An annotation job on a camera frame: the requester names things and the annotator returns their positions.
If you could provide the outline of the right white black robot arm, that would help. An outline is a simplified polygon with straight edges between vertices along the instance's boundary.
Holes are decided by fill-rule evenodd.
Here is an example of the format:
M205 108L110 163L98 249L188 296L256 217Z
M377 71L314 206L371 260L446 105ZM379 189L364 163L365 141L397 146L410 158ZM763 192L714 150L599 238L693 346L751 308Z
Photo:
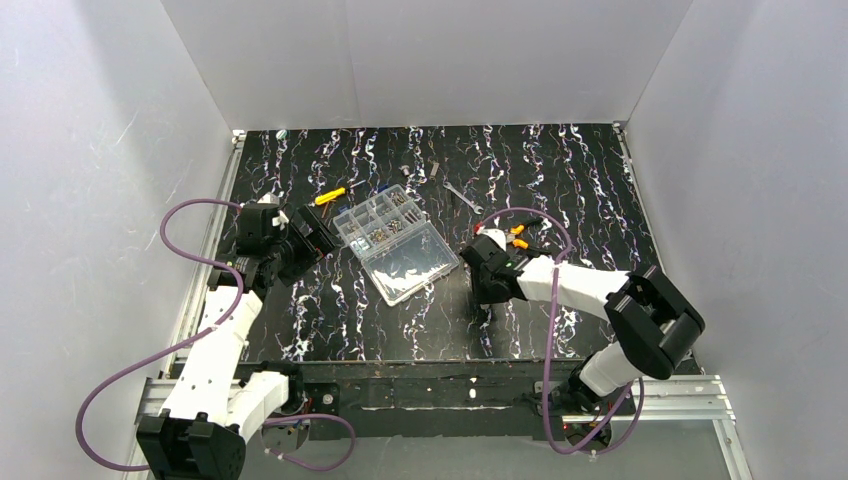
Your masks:
M546 252L512 256L504 242L477 236L460 252L481 305L513 299L548 301L605 320L615 339L587 357L546 395L561 412L589 412L641 377L669 378L706 324L696 308L654 265L603 271L555 260Z

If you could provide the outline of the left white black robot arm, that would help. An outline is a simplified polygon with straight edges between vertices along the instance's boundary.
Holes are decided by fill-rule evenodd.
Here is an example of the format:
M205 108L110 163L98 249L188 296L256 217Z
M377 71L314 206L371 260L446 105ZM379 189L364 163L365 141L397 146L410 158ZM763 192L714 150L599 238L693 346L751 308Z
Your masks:
M312 411L292 363L264 362L241 380L235 375L272 287L294 285L337 246L308 206L286 212L267 195L240 207L234 239L207 262L198 338L159 411L138 424L136 439L154 478L237 479L255 434L332 419Z

